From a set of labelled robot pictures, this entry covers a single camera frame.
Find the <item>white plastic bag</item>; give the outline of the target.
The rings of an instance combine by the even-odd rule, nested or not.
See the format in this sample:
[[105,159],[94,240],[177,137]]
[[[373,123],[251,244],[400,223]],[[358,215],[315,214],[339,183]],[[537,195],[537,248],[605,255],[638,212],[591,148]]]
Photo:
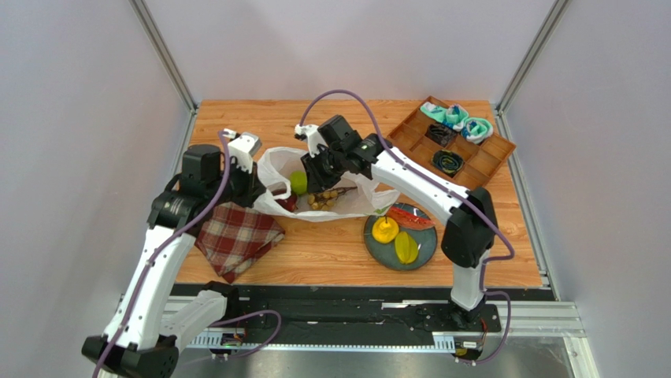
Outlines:
[[258,160],[258,177],[268,191],[257,198],[254,210],[271,216],[325,222],[383,215],[399,199],[399,191],[379,191],[377,182],[348,172],[325,193],[297,195],[291,191],[290,175],[304,171],[300,161],[304,154],[304,150],[290,147],[273,147],[263,153]]

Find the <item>green fake lime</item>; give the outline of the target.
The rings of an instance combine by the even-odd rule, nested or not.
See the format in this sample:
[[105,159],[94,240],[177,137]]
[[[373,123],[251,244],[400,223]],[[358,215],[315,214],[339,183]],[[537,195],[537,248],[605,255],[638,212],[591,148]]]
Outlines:
[[289,176],[291,191],[298,196],[304,195],[308,191],[307,175],[303,171],[294,171]]

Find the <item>yellow fake starfruit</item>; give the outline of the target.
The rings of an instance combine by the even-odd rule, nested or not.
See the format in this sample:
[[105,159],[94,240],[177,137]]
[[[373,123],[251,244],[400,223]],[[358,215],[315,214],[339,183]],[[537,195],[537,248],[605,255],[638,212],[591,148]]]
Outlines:
[[417,260],[419,246],[408,232],[400,232],[394,239],[395,254],[399,262],[408,265]]

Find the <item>red fake watermelon slice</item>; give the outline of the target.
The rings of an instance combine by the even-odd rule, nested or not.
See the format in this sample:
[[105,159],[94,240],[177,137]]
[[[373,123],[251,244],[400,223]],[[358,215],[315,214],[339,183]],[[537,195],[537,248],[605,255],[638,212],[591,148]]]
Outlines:
[[386,212],[386,216],[394,220],[400,228],[424,231],[435,227],[435,223],[432,220],[420,217],[397,206],[390,207]]

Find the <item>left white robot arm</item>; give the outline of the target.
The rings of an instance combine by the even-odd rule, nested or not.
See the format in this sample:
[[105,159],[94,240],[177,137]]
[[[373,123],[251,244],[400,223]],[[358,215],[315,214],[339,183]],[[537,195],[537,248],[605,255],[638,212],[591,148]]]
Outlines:
[[250,207],[265,193],[254,162],[259,148],[243,136],[224,148],[200,144],[183,153],[181,171],[152,201],[139,263],[112,320],[83,343],[95,377],[170,377],[197,335],[240,314],[238,290],[211,282],[162,319],[177,273],[215,207]]

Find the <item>brown fake longan bunch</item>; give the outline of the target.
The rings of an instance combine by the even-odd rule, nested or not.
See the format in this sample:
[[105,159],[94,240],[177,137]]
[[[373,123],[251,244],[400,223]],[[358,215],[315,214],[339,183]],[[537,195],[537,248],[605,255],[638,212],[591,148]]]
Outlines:
[[354,189],[355,187],[338,187],[321,193],[310,194],[307,197],[307,203],[311,210],[329,211],[335,206],[340,197]]

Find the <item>yellow fake pear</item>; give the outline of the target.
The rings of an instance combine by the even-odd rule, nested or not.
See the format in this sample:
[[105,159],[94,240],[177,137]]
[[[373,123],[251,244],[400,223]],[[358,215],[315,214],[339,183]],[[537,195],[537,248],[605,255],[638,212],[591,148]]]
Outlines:
[[390,217],[379,217],[371,228],[371,236],[381,244],[391,243],[399,233],[398,223]]

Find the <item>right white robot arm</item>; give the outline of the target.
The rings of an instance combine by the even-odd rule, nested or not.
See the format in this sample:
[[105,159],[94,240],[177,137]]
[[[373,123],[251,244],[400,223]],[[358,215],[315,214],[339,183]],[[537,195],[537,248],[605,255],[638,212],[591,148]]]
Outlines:
[[308,146],[301,161],[309,192],[333,188],[348,172],[387,184],[429,211],[445,227],[440,248],[454,268],[451,302],[469,312],[480,306],[496,226],[487,190],[441,180],[378,134],[362,138],[340,115],[320,126],[296,125],[295,138]]

